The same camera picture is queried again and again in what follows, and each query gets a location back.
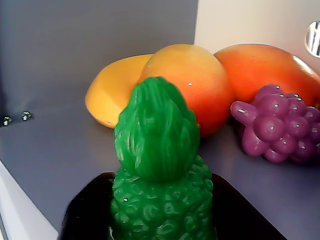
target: grape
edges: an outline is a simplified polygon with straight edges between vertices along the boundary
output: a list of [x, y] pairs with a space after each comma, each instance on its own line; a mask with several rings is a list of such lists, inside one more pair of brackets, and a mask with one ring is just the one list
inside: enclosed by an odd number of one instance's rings
[[314, 143], [320, 143], [320, 122], [310, 124], [309, 136]]
[[304, 116], [309, 122], [320, 122], [320, 111], [316, 109], [314, 106], [308, 106], [306, 108], [306, 113]]
[[275, 116], [257, 116], [253, 121], [254, 133], [264, 142], [278, 140], [285, 131], [285, 124]]
[[255, 95], [253, 105], [260, 101], [264, 96], [272, 95], [272, 94], [283, 94], [284, 92], [280, 89], [279, 86], [274, 84], [265, 85], [257, 92]]
[[297, 115], [288, 115], [285, 119], [288, 134], [301, 139], [309, 133], [309, 123], [302, 117]]
[[288, 98], [290, 114], [304, 116], [307, 111], [305, 102], [299, 97]]
[[291, 155], [298, 145], [298, 142], [293, 136], [285, 133], [283, 137], [272, 143], [271, 148], [279, 154]]
[[285, 96], [287, 99], [299, 98], [299, 95], [298, 95], [298, 94], [292, 93], [292, 92], [288, 92], [288, 93], [284, 94], [284, 96]]
[[318, 144], [315, 145], [315, 147], [316, 147], [316, 152], [315, 152], [315, 154], [320, 155], [320, 142], [318, 142]]
[[266, 151], [269, 145], [257, 137], [252, 125], [248, 125], [243, 133], [242, 146], [248, 155], [260, 156]]
[[301, 159], [307, 159], [311, 157], [315, 152], [316, 146], [310, 140], [306, 139], [300, 140], [298, 142], [298, 147], [296, 148], [293, 155]]
[[275, 115], [283, 118], [289, 113], [289, 100], [281, 94], [264, 96], [255, 106], [261, 115]]
[[230, 111], [232, 116], [243, 125], [251, 124], [257, 116], [256, 107], [242, 101], [233, 102]]
[[273, 163], [282, 163], [288, 158], [287, 155], [282, 155], [280, 153], [277, 153], [270, 148], [267, 151], [265, 151], [264, 157]]

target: silver object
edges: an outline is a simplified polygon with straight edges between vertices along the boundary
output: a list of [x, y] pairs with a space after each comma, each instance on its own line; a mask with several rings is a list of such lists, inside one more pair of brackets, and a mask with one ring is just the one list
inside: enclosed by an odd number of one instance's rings
[[24, 111], [21, 115], [23, 121], [27, 121], [32, 118], [32, 114], [29, 111]]
[[5, 116], [2, 120], [3, 126], [8, 126], [12, 122], [12, 119], [9, 116]]

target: toy pineapple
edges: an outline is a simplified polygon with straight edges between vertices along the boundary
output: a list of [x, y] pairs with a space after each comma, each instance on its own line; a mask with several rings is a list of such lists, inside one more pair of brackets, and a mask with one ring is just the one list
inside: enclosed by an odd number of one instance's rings
[[212, 174], [195, 114], [162, 77], [137, 85], [114, 130], [115, 240], [212, 240]]

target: shelf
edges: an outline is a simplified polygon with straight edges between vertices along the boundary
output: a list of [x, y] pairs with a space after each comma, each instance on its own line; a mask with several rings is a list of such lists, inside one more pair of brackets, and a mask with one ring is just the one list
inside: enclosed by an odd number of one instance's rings
[[[59, 230], [72, 198], [100, 173], [118, 169], [113, 131], [98, 124], [83, 101], [34, 117], [0, 128], [0, 159]], [[248, 157], [229, 126], [204, 140], [199, 153], [285, 237], [319, 238], [320, 167]]]

